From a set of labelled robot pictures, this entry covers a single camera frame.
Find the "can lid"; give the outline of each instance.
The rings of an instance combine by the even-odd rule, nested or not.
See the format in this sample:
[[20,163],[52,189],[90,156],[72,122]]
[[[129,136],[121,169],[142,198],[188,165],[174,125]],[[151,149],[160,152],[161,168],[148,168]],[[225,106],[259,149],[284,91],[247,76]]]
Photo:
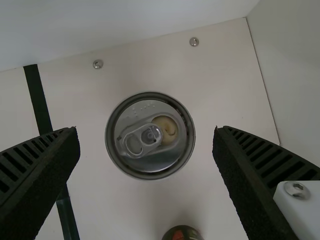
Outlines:
[[190,145],[188,138],[194,134],[188,136],[190,130],[185,116],[172,102],[148,96],[123,106],[120,104],[121,109],[115,109],[118,114],[114,119],[110,117],[106,128],[106,147],[114,163],[126,173],[143,179],[157,179],[150,176],[166,171],[182,159],[185,162],[189,159],[195,139]]

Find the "white enclosure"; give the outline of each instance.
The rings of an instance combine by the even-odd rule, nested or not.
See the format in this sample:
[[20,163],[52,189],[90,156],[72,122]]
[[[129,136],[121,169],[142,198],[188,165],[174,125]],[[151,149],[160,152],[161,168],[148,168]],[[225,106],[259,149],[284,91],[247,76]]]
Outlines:
[[[199,39],[199,46],[189,45],[191,37]],[[96,59],[104,61],[102,69],[93,68]],[[246,19],[38,68],[53,128],[77,127],[81,158],[68,189],[81,239],[158,240],[178,224],[200,229],[205,239],[247,239],[212,157],[216,126],[230,125],[279,143]],[[152,182],[118,170],[104,139],[112,110],[142,91],[178,99],[196,128],[186,166]]]

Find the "green can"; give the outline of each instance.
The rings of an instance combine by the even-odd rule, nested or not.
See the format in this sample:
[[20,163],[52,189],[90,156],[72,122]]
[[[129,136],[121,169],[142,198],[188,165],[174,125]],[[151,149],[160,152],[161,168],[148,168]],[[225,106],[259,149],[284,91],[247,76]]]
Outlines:
[[204,240],[199,231],[191,226],[179,225],[167,231],[162,240]]

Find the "metal screw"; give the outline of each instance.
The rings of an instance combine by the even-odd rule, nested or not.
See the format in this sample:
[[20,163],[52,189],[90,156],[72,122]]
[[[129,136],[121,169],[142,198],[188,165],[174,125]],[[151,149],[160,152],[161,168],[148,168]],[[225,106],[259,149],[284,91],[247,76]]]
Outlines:
[[287,194],[296,199],[308,200],[310,198],[310,191],[300,182],[287,181],[284,183],[283,188]]
[[102,60],[100,60],[100,59],[95,60],[93,62],[94,69],[101,69],[103,67],[103,65],[104,65],[104,62]]
[[194,36],[194,37],[190,38],[189,43],[192,47],[196,47],[199,45],[199,39]]

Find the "black strip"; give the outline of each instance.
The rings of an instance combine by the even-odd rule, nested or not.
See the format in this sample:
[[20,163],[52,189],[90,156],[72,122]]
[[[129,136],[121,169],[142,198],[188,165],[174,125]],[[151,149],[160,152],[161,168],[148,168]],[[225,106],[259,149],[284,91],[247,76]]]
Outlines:
[[[36,124],[39,134],[53,131],[47,107],[44,89],[42,87],[38,65],[24,66],[24,74],[29,88]],[[60,193],[56,206],[59,212],[64,240],[80,240],[74,211],[72,209],[67,184]]]
[[33,111],[39,134],[43,135],[53,131],[44,89],[42,87],[38,66],[36,64],[24,66],[26,83],[28,84]]

